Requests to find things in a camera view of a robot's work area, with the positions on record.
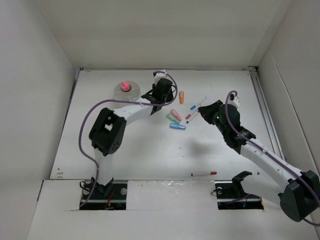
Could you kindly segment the blue highlighter marker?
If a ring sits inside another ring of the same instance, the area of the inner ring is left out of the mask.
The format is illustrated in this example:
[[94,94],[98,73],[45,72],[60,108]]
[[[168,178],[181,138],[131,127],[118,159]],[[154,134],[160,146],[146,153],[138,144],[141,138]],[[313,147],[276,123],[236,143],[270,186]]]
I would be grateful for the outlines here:
[[178,124],[178,123],[173,123],[173,122],[169,125],[169,128],[173,129],[173,130],[179,130],[179,131],[186,130],[186,126]]

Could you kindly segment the pink glue bottle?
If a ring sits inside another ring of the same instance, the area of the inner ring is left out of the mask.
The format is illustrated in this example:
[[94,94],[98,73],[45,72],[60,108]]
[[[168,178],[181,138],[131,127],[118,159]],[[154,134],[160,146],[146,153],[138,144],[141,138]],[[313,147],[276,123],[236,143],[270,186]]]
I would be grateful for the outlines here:
[[132,86],[130,85],[129,82],[127,81],[123,81],[120,85],[120,89],[123,91],[123,92],[129,92],[131,89],[132,89]]

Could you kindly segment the red capped white pen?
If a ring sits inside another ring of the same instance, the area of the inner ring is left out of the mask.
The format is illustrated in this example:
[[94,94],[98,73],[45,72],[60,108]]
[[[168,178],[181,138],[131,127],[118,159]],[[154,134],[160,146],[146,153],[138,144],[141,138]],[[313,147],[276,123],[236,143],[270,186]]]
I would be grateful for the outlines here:
[[201,172],[192,172],[190,174],[191,177],[205,177],[205,176],[214,176],[216,175],[216,171],[201,171]]

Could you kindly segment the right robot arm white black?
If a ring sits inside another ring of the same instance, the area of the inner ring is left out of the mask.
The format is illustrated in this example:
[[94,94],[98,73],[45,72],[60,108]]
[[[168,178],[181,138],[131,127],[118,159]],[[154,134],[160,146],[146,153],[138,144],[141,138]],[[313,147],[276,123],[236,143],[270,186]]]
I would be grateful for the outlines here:
[[320,207],[320,179],[309,170],[302,171],[269,151],[256,136],[241,126],[240,113],[232,104],[220,100],[198,109],[201,117],[217,127],[228,147],[252,161],[276,185],[261,183],[258,176],[243,171],[233,177],[231,191],[237,197],[253,194],[280,206],[284,214],[301,222]]

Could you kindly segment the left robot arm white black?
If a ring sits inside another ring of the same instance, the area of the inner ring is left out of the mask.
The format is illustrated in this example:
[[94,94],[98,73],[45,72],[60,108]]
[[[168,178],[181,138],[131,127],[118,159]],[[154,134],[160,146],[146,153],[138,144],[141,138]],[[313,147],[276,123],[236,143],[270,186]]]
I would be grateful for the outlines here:
[[160,111],[164,104],[174,100],[176,90],[177,87],[171,80],[162,77],[152,85],[150,91],[138,99],[138,104],[114,110],[105,107],[100,111],[89,132],[94,159],[99,165],[97,177],[91,179],[95,184],[94,194],[103,199],[111,194],[114,181],[113,154],[122,144],[126,127]]

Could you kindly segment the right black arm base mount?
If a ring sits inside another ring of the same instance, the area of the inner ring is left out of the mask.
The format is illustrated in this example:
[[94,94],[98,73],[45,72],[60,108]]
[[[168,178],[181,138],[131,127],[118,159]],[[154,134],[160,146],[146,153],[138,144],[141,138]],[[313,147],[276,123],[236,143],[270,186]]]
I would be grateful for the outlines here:
[[215,180],[215,189],[211,195],[216,197],[218,210],[264,210],[262,198],[246,193],[242,181],[251,176],[249,171],[243,171],[231,180]]

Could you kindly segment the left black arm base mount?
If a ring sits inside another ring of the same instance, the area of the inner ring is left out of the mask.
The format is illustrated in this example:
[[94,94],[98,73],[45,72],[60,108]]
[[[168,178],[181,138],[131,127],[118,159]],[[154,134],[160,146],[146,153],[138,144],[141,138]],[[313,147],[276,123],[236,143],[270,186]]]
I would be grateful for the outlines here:
[[79,203],[79,209],[85,211],[123,211],[127,207],[128,181],[113,179],[107,184],[97,183],[90,195],[95,183],[92,177],[90,182],[81,181],[79,186],[82,195]]

